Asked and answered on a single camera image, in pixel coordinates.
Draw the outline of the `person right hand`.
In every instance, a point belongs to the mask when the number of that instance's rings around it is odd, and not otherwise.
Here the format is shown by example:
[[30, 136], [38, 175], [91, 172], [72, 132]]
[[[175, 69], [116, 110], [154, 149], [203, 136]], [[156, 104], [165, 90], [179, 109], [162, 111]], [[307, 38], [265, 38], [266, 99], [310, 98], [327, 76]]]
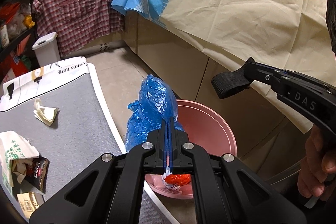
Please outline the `person right hand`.
[[335, 151], [322, 152], [323, 149], [322, 131], [313, 126], [305, 143], [306, 156], [301, 161], [297, 186], [302, 196], [327, 201], [335, 190], [335, 184], [325, 184], [327, 176], [335, 174]]

